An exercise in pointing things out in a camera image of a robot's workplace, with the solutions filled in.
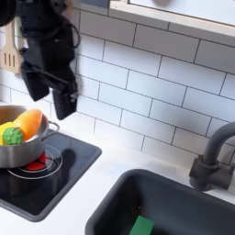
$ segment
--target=black sink basin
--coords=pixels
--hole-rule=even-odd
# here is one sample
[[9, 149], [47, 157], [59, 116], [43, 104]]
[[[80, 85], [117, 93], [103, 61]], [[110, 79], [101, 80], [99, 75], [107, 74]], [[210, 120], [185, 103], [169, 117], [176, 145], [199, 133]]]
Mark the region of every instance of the black sink basin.
[[88, 220], [85, 235], [129, 235], [137, 217], [151, 235], [234, 235], [235, 206], [144, 170], [124, 173]]

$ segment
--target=black cooktop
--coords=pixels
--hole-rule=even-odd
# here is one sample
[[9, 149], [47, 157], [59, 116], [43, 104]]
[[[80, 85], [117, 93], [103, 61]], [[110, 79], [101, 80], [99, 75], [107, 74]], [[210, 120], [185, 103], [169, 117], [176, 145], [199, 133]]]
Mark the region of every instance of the black cooktop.
[[46, 218], [101, 154], [96, 146], [61, 133], [45, 142], [37, 161], [0, 170], [0, 207], [33, 222]]

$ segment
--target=wall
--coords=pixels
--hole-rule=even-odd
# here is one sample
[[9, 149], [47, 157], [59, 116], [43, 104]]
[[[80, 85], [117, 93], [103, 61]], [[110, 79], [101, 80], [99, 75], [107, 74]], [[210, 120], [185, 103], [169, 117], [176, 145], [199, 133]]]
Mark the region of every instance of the wall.
[[[235, 120], [234, 38], [86, 5], [73, 22], [83, 91], [78, 112], [60, 122], [67, 129], [189, 168], [215, 130]], [[51, 95], [34, 104], [20, 77], [3, 70], [0, 84], [0, 100], [55, 118]], [[233, 138], [219, 160], [229, 164], [234, 146]]]

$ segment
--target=white cabinet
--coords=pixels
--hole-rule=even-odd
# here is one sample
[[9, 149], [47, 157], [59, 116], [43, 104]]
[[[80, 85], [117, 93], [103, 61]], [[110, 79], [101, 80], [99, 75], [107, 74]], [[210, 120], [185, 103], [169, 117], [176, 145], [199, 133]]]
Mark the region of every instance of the white cabinet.
[[235, 25], [235, 1], [233, 0], [130, 0], [129, 2], [190, 17]]
[[235, 0], [111, 0], [110, 8], [235, 37]]

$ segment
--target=silver pot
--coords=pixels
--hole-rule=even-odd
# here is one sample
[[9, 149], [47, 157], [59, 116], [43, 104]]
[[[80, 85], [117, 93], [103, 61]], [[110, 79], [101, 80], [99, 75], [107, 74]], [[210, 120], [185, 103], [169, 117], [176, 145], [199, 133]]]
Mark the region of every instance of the silver pot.
[[[0, 125], [14, 121], [20, 114], [30, 110], [24, 106], [0, 106]], [[57, 129], [47, 134], [49, 123], [55, 125]], [[42, 122], [37, 135], [21, 145], [0, 146], [0, 168], [16, 168], [34, 162], [45, 151], [45, 142], [60, 129], [59, 125], [48, 121], [46, 116], [42, 116]]]

